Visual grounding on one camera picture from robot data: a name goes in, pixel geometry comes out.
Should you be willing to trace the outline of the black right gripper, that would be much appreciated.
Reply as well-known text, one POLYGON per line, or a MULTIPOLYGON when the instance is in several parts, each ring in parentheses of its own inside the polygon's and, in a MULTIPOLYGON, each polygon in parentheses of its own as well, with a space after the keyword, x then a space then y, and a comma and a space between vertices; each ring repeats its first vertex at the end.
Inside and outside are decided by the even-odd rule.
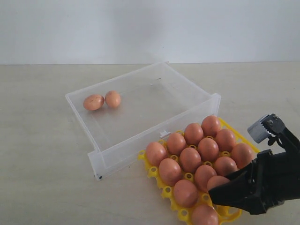
POLYGON ((265 150, 246 166, 225 176, 230 182, 211 189, 216 205, 265 214, 268 209, 300 197, 300 154, 290 151, 273 154, 265 150))

